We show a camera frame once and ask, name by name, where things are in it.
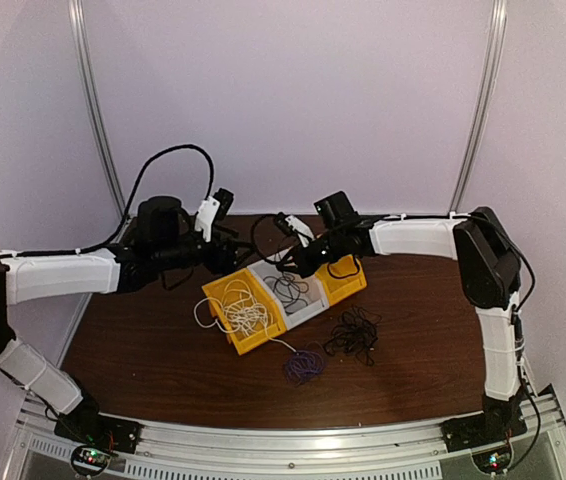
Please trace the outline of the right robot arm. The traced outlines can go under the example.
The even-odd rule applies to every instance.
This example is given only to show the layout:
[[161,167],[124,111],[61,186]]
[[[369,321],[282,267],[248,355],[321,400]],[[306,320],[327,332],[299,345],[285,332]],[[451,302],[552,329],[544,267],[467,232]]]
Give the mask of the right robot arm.
[[315,209],[325,228],[319,236],[293,215],[275,215],[275,225],[299,241],[276,261],[279,271],[307,278],[344,257],[423,255],[456,261],[483,341],[483,413],[475,430],[482,440],[498,440],[513,426],[523,396],[519,311],[525,299],[520,294],[523,255],[494,211],[479,207],[465,214],[361,215],[342,191],[316,202]]

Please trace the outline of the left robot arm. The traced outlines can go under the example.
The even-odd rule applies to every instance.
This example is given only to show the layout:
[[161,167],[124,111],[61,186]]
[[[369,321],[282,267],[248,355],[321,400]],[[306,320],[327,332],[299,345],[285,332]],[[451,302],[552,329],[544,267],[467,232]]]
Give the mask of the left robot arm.
[[17,336],[8,308],[73,294],[134,293],[164,282],[169,271],[199,265],[212,274],[230,274],[253,253],[236,231],[220,224],[232,202],[229,192],[219,190],[189,215],[179,199],[156,196],[139,205],[120,242],[68,252],[0,251],[0,371],[44,400],[84,443],[100,442],[107,424],[97,402]]

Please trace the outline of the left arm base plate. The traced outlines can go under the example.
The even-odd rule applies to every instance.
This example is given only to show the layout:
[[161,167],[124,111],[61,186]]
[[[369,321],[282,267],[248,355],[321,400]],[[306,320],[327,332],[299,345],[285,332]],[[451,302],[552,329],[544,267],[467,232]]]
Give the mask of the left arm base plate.
[[101,450],[133,454],[139,441],[141,424],[101,414],[60,414],[54,433]]

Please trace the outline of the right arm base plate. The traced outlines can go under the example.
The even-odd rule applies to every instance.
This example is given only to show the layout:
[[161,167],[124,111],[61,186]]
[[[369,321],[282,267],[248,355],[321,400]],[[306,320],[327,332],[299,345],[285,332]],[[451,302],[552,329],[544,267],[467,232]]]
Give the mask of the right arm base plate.
[[518,416],[508,425],[503,425],[501,421],[492,422],[485,413],[478,413],[444,421],[441,432],[447,451],[457,452],[505,442],[526,433],[527,425]]

